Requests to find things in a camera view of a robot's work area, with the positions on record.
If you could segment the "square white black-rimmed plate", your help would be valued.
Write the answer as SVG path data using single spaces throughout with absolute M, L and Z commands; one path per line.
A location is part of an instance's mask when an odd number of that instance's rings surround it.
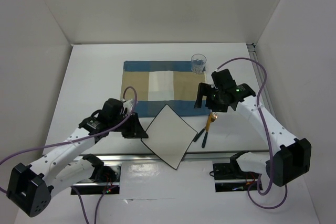
M 141 142 L 169 167 L 177 170 L 197 131 L 165 105 L 146 129 Z

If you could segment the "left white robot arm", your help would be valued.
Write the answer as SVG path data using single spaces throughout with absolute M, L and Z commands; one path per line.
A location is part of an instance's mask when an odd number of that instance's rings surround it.
M 124 138 L 148 138 L 134 107 L 137 101 L 108 99 L 79 123 L 62 143 L 40 159 L 24 165 L 19 163 L 11 172 L 6 196 L 30 217 L 40 214 L 51 199 L 64 189 L 85 179 L 105 182 L 115 178 L 112 169 L 93 154 L 74 159 L 96 145 L 110 132 Z

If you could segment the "blue beige white placemat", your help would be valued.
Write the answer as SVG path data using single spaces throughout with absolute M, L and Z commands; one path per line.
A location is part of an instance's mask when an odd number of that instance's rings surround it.
M 200 109 L 194 108 L 201 82 L 207 82 L 206 71 L 194 73 L 190 61 L 125 61 L 121 98 L 133 98 L 133 91 L 125 89 L 135 88 L 140 118 L 155 117 L 165 105 L 179 116 L 204 116 L 210 113 L 204 99 Z

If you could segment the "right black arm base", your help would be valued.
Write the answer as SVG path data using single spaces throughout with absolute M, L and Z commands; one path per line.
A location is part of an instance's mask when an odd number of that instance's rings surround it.
M 257 190 L 259 174 L 241 172 L 229 163 L 214 163 L 209 175 L 214 178 L 217 193 L 247 191 L 249 186 L 250 190 Z

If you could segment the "gold knife green handle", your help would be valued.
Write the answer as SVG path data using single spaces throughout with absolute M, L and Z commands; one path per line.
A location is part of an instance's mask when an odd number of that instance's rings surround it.
M 207 121 L 206 121 L 206 124 L 205 126 L 195 135 L 195 137 L 193 138 L 193 142 L 196 142 L 199 137 L 203 134 L 203 132 L 205 131 L 206 129 L 206 126 L 208 125 L 208 123 L 211 121 L 211 118 L 212 118 L 212 112 L 209 114 L 208 118 L 207 118 Z

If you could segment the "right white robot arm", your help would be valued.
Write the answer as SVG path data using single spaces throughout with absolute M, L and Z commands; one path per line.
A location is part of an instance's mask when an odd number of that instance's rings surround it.
M 212 73 L 213 84 L 199 83 L 195 108 L 203 105 L 212 112 L 232 108 L 244 117 L 269 147 L 263 156 L 242 151 L 230 158 L 229 172 L 235 178 L 246 172 L 267 174 L 270 181 L 282 187 L 310 169 L 311 143 L 298 139 L 286 130 L 260 103 L 256 92 L 247 84 L 237 85 L 229 70 Z

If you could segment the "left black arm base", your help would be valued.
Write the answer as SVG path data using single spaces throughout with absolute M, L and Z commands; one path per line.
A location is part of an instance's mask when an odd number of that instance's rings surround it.
M 84 179 L 76 184 L 74 188 L 80 195 L 118 195 L 120 193 L 121 165 L 112 164 L 105 166 L 99 178 Z

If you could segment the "clear drinking glass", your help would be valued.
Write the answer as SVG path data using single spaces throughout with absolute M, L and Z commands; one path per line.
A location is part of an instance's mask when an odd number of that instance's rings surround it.
M 203 54 L 194 54 L 191 57 L 191 70 L 195 74 L 202 74 L 206 66 L 207 58 Z

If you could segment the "gold fork green handle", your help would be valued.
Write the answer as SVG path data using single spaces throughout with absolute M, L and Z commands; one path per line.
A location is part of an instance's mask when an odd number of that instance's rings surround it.
M 210 115 L 208 116 L 207 123 L 205 126 L 205 135 L 202 141 L 202 148 L 205 148 L 206 142 L 207 142 L 207 137 L 208 137 L 208 131 L 210 124 L 213 123 L 216 119 L 218 118 L 218 113 L 217 112 L 211 112 Z

